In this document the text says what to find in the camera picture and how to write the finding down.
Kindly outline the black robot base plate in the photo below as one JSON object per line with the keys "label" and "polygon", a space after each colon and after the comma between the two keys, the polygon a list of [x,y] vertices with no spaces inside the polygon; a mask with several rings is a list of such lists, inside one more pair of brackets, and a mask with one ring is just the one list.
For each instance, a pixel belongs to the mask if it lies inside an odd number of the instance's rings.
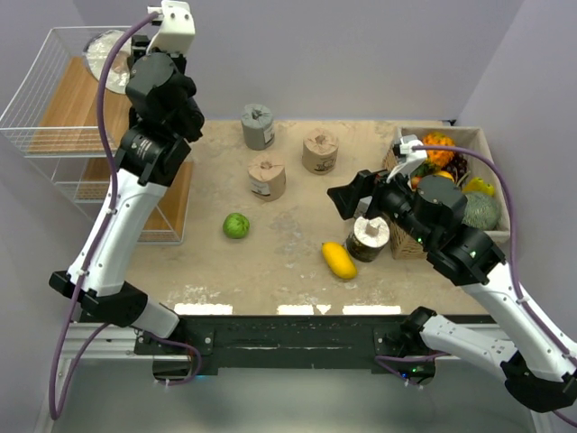
{"label": "black robot base plate", "polygon": [[200,372],[216,375],[225,368],[371,370],[378,355],[404,368],[411,358],[419,364],[434,350],[409,335],[404,315],[385,316],[185,316],[172,340],[177,346],[140,336],[138,355],[155,358],[153,373],[180,378],[186,347],[201,354]]}

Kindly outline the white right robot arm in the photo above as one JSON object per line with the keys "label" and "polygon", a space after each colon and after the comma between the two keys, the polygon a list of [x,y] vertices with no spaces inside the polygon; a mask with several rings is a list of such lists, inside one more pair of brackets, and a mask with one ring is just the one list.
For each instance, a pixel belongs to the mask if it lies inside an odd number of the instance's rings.
{"label": "white right robot arm", "polygon": [[420,307],[402,325],[401,342],[414,355],[427,348],[457,356],[491,373],[522,405],[551,412],[576,402],[576,344],[523,288],[512,264],[482,230],[463,223],[467,198],[447,178],[431,175],[411,189],[400,174],[362,170],[327,191],[342,219],[370,198],[368,218],[386,216],[423,246],[433,268],[481,304],[507,335],[490,339]]}

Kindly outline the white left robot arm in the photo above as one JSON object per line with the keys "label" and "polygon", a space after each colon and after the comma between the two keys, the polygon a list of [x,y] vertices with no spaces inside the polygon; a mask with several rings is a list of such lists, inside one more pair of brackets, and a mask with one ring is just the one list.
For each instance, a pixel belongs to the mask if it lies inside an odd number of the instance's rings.
{"label": "white left robot arm", "polygon": [[178,314],[127,282],[125,274],[150,214],[177,177],[190,145],[202,136],[205,118],[185,68],[184,50],[133,40],[125,89],[130,127],[116,150],[105,201],[78,257],[49,279],[55,291],[92,317],[154,334],[167,354],[180,352],[187,342]]}

